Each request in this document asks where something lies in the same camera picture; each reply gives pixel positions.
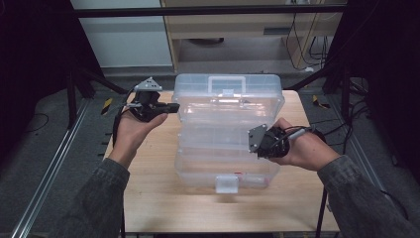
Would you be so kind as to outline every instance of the clear plastic storage box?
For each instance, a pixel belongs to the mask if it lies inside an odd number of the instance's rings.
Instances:
[[[183,182],[219,193],[268,186],[279,166],[249,152],[248,131],[274,123],[281,89],[271,74],[180,74],[172,102],[180,104],[175,169]]]

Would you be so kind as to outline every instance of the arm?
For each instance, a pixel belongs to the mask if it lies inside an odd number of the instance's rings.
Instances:
[[[389,200],[369,182],[347,156],[318,172],[329,202],[346,237],[420,237]]]
[[[274,126],[286,129],[291,125],[280,118]],[[285,157],[271,160],[318,172],[345,237],[420,237],[350,158],[340,156],[317,136],[298,137],[290,142]]]
[[[166,118],[167,114],[160,114],[143,123],[129,112],[122,115],[109,158],[93,172],[50,237],[118,237],[123,194],[130,176],[127,168],[146,136]]]

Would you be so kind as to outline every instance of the metal pole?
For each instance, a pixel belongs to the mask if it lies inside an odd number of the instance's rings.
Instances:
[[[335,13],[344,12],[346,4],[305,5],[249,5],[249,6],[206,6],[206,7],[162,7],[122,9],[76,9],[55,11],[50,14],[77,18],[230,15],[230,14],[275,14],[275,13]]]

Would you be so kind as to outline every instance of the gray sleeve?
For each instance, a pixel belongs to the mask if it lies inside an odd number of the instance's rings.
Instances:
[[[362,175],[347,156],[318,172],[345,237],[420,237],[388,199]]]
[[[105,159],[49,237],[118,237],[129,176],[120,164]]]

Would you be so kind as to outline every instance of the person's left hand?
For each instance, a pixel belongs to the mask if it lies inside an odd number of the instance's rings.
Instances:
[[[166,118],[167,114],[163,113],[146,123],[139,121],[130,111],[124,112],[118,126],[117,141],[108,158],[127,169],[146,136]]]

